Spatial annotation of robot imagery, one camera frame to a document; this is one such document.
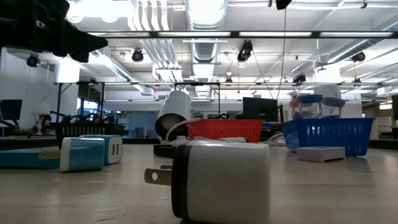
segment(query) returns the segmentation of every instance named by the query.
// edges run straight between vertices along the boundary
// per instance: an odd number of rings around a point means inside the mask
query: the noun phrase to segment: power cable
[[[285,9],[285,21],[284,21],[284,48],[282,51],[282,71],[280,72],[280,82],[279,82],[279,89],[278,89],[278,95],[276,96],[276,100],[278,100],[279,98],[280,87],[282,86],[282,80],[284,78],[285,45],[286,45],[286,12],[287,9]]]

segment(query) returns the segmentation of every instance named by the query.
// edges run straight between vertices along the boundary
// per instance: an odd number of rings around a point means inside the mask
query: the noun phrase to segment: white table
[[[271,223],[397,223],[398,151],[327,163],[271,149]],[[170,187],[144,182],[144,170],[172,160],[151,145],[124,145],[122,163],[99,172],[0,170],[0,223],[178,224]]]

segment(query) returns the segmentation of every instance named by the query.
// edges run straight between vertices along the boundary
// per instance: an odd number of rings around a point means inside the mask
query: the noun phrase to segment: white charger
[[[269,222],[270,166],[269,148],[265,144],[181,144],[176,148],[173,166],[147,169],[145,181],[171,185],[173,213],[185,220]]]

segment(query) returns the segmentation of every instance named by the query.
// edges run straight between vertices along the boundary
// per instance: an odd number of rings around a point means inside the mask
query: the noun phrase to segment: plastic storage container
[[[302,118],[319,118],[322,115],[322,95],[298,96],[296,101]]]
[[[292,110],[292,119],[300,119],[300,107],[296,100],[289,102],[290,109]]]
[[[346,156],[368,151],[373,118],[297,119],[285,122],[283,132],[291,151],[299,147],[340,146]]]
[[[345,100],[334,98],[334,97],[325,97],[322,100],[322,117],[323,118],[340,118],[341,109],[346,104]]]
[[[188,123],[188,135],[218,140],[220,138],[247,138],[251,143],[260,141],[263,120],[201,119]]]

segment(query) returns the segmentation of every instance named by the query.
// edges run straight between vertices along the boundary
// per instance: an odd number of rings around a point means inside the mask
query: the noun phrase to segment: blue tray
[[[298,147],[341,146],[346,156],[365,156],[374,118],[297,119],[285,122],[283,132],[291,151]]]

